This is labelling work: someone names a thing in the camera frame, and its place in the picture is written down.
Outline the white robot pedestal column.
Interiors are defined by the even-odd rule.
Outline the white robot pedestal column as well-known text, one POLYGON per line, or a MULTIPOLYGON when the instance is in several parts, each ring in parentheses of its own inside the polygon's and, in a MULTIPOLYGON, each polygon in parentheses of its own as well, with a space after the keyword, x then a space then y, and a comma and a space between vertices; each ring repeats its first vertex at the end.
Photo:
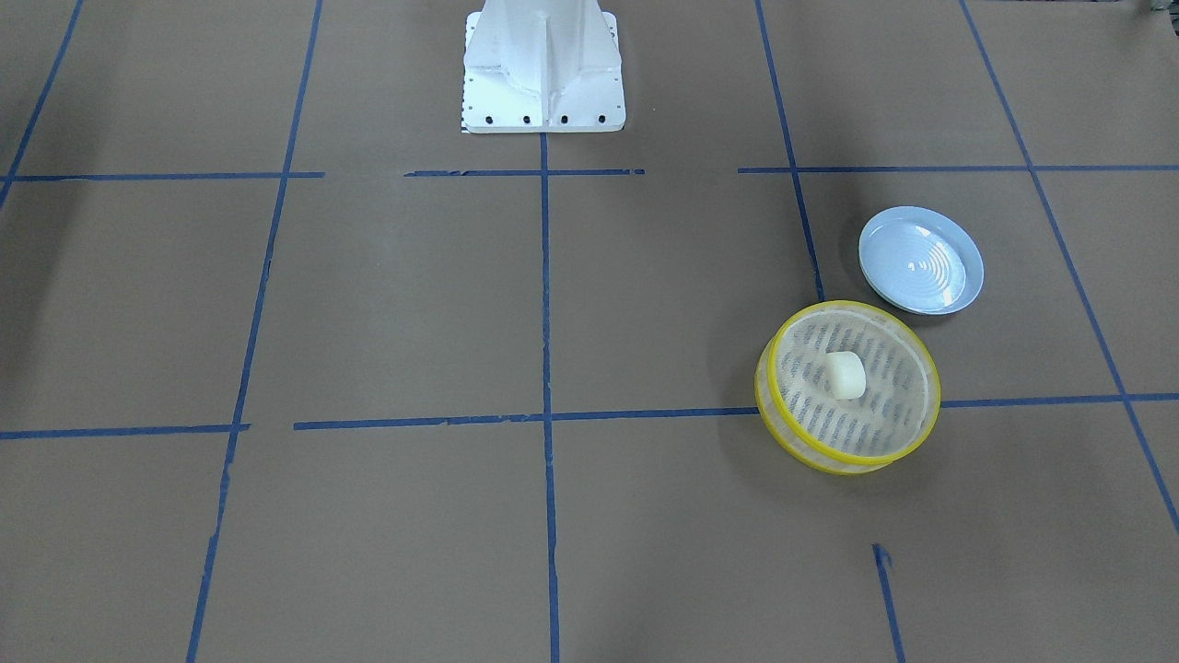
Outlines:
POLYGON ((466 17, 468 134, 619 132, 626 119, 619 26, 598 1, 485 1, 466 17))

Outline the white steamed bun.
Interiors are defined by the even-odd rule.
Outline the white steamed bun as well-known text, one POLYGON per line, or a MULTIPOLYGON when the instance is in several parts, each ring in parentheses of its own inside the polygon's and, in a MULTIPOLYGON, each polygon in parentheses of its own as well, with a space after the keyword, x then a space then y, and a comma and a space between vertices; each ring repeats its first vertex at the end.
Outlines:
POLYGON ((825 354, 824 370, 828 390, 841 401, 857 400, 867 394, 867 366, 856 352, 825 354))

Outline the light blue plate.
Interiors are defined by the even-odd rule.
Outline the light blue plate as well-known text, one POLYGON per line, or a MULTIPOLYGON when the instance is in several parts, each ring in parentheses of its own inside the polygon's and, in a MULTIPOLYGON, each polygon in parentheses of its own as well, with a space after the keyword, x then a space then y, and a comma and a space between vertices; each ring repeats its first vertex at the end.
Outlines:
POLYGON ((970 235, 927 206, 888 206, 859 231, 859 271, 901 310, 951 315, 984 290, 984 257, 970 235))

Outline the yellow bamboo steamer basket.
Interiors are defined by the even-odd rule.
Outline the yellow bamboo steamer basket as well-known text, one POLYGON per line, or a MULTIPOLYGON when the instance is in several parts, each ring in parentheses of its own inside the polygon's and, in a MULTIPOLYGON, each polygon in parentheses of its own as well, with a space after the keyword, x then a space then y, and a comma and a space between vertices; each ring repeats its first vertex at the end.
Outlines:
POLYGON ((801 309, 769 340, 753 378, 755 406, 773 440, 799 462, 867 474, 909 457, 940 416, 940 375, 924 343, 893 314, 849 298, 801 309), (867 394, 831 398, 825 354, 856 352, 867 394))

